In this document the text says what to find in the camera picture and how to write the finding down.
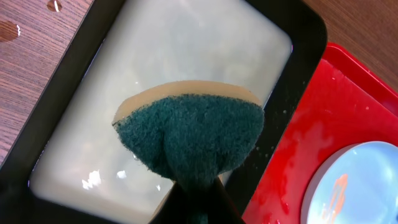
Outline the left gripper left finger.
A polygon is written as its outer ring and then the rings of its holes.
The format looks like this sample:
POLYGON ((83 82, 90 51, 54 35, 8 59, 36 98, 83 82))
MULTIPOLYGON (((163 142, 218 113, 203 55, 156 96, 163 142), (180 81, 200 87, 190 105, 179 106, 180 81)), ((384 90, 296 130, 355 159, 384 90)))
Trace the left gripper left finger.
POLYGON ((188 212, 187 195, 179 184, 174 184, 165 202, 149 224, 187 224, 188 212))

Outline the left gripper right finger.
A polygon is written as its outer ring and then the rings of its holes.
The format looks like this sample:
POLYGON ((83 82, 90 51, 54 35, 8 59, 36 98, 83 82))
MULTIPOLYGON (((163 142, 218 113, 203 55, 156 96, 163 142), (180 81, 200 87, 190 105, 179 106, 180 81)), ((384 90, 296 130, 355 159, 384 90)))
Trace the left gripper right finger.
POLYGON ((218 177, 206 196, 209 224, 245 224, 218 177))

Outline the green and yellow sponge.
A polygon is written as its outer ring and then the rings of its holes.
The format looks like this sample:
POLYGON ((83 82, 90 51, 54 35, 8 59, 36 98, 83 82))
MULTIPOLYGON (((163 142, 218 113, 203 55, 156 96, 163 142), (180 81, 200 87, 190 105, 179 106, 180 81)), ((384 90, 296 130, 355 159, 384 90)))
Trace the green and yellow sponge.
POLYGON ((241 86, 187 80, 124 100, 112 125, 126 149, 181 189, 185 223, 211 223, 229 218, 215 196, 219 176, 254 149, 264 111, 260 99, 241 86))

